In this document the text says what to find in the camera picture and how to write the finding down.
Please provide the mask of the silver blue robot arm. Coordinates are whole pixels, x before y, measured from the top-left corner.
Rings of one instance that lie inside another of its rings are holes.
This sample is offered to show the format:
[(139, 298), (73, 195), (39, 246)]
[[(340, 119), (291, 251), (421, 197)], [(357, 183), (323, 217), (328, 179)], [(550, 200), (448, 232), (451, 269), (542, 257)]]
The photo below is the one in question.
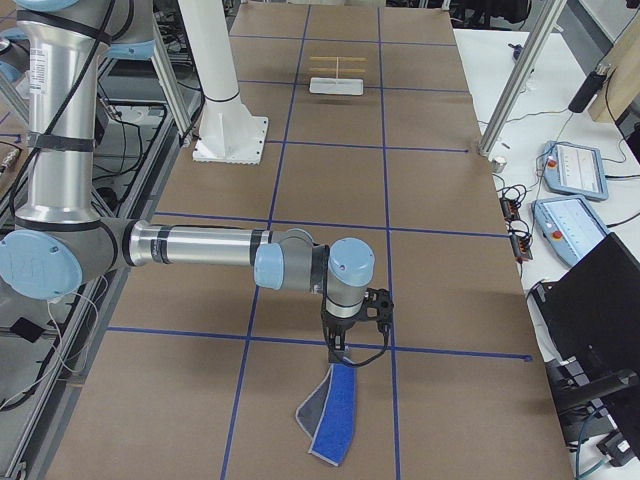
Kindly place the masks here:
[(319, 294), (329, 359), (347, 364), (345, 335), (374, 321), (388, 336), (393, 304), (370, 283), (369, 245), (322, 245), (302, 231), (154, 225), (103, 217), (91, 204), (98, 60), (154, 49), (148, 1), (21, 1), (17, 23), (30, 60), (28, 180), (15, 228), (1, 242), (1, 276), (19, 294), (50, 300), (125, 266), (192, 263), (247, 266), (273, 290)]

